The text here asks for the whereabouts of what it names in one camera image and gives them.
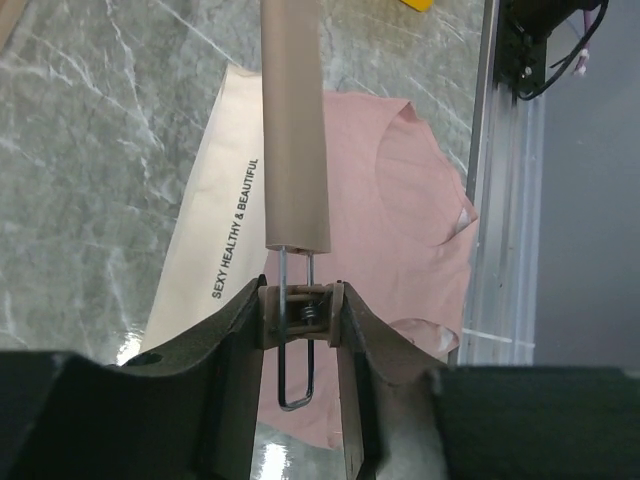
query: marble countertop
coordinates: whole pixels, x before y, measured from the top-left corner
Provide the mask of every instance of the marble countertop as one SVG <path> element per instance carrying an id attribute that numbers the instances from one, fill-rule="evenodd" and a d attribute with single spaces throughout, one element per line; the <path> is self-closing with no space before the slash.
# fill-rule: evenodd
<path id="1" fill-rule="evenodd" d="M 411 99 L 464 179 L 482 4 L 323 0 L 325 87 Z M 137 352 L 229 62 L 260 69 L 258 0 L 30 0 L 0 54 L 0 349 Z M 343 471 L 256 445 L 253 478 Z"/>

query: white cloth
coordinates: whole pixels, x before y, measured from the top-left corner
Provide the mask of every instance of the white cloth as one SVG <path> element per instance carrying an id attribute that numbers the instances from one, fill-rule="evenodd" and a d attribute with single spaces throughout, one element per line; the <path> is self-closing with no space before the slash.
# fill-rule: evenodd
<path id="1" fill-rule="evenodd" d="M 263 143 L 262 77 L 229 66 L 187 182 L 142 350 L 217 312 L 263 272 Z"/>

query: gray floor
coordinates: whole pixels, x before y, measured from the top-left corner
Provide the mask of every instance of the gray floor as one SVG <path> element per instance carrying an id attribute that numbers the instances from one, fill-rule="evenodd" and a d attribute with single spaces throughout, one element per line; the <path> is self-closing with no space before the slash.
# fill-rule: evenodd
<path id="1" fill-rule="evenodd" d="M 640 3 L 547 95 L 535 362 L 640 368 Z"/>
<path id="2" fill-rule="evenodd" d="M 481 0 L 325 0 L 325 86 L 410 98 L 466 176 Z M 0 348 L 139 347 L 225 65 L 260 69 L 258 0 L 31 0 L 0 55 Z M 254 478 L 340 452 L 258 427 Z"/>

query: black cable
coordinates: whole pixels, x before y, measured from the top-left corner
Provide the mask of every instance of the black cable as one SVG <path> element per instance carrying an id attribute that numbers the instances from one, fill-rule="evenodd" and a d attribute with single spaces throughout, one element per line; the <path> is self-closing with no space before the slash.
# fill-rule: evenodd
<path id="1" fill-rule="evenodd" d="M 571 63 L 580 54 L 580 52 L 585 47 L 585 45 L 589 43 L 589 40 L 591 40 L 591 37 L 593 36 L 593 34 L 596 33 L 596 30 L 602 23 L 602 20 L 604 19 L 604 16 L 607 13 L 608 7 L 609 7 L 609 0 L 602 0 L 602 5 L 600 5 L 600 10 L 598 11 L 598 16 L 596 17 L 595 21 L 593 22 L 589 30 L 584 34 L 584 36 L 580 39 L 580 41 L 574 47 L 574 49 L 571 50 L 571 53 L 564 58 L 564 63 L 562 63 L 562 66 L 558 70 L 556 70 L 555 73 L 551 76 L 551 78 L 549 78 L 549 80 L 544 82 L 544 84 L 540 88 L 537 88 L 536 90 L 529 93 L 528 95 L 522 95 L 519 93 L 518 98 L 520 100 L 533 100 L 534 98 L 546 92 L 549 89 L 549 87 L 551 87 L 551 85 L 553 85 L 554 83 L 556 83 L 556 81 L 558 81 L 558 79 L 562 76 L 562 74 L 567 70 L 567 68 L 569 68 Z"/>

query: folded clothing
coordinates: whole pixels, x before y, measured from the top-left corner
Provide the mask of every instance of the folded clothing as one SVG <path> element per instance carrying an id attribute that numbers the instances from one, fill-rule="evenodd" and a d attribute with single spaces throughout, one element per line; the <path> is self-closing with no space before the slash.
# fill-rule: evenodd
<path id="1" fill-rule="evenodd" d="M 325 93 L 332 251 L 315 257 L 315 282 L 350 282 L 371 310 L 417 347 L 441 357 L 458 345 L 476 213 L 456 170 L 407 100 Z M 290 255 L 288 283 L 306 283 Z M 278 281 L 278 254 L 265 274 Z M 304 394 L 305 341 L 287 345 L 287 396 Z M 265 352 L 258 419 L 319 447 L 341 444 L 335 350 L 315 343 L 311 403 L 283 412 L 277 350 Z"/>

